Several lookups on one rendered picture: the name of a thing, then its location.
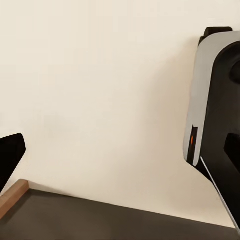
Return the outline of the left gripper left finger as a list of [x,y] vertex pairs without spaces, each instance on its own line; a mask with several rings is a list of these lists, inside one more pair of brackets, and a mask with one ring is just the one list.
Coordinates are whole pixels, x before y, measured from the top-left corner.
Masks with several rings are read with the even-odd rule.
[[22,133],[0,138],[0,193],[26,153]]

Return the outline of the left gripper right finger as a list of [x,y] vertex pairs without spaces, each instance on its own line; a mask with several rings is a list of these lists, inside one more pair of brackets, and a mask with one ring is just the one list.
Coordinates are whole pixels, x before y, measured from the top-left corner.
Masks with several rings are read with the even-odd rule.
[[224,151],[240,173],[240,135],[229,133],[227,135]]

